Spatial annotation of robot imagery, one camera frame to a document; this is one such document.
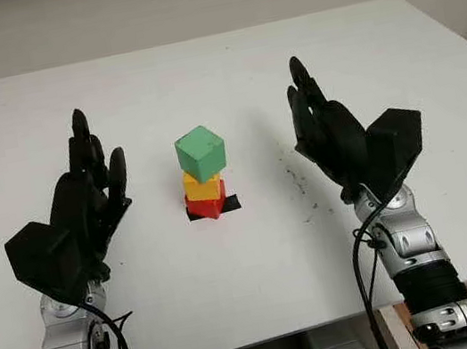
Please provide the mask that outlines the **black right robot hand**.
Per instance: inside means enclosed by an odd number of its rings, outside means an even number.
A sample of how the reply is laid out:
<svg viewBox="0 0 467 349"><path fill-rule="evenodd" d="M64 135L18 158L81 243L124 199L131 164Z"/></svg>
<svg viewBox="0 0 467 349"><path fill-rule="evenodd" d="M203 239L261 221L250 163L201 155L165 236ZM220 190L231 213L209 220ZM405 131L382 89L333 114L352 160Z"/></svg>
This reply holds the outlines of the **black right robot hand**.
<svg viewBox="0 0 467 349"><path fill-rule="evenodd" d="M385 195L373 191L370 180L363 126L342 103L324 97L298 57L290 58L289 70L293 84L287 88L287 101L297 141L295 151L341 187L344 203L352 205L365 190L382 201Z"/></svg>

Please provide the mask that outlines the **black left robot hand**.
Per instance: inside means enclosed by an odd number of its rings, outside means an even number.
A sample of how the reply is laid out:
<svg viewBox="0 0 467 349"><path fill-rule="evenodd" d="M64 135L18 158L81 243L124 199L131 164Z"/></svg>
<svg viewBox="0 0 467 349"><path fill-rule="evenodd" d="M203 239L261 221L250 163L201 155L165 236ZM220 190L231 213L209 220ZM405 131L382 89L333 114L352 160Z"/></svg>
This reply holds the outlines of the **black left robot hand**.
<svg viewBox="0 0 467 349"><path fill-rule="evenodd" d="M88 279L106 282L111 270L104 263L111 237L132 201L126 197L124 151L116 147L105 161L99 138L90 133L81 110L72 112L69 170L58 180L50 224L74 233Z"/></svg>

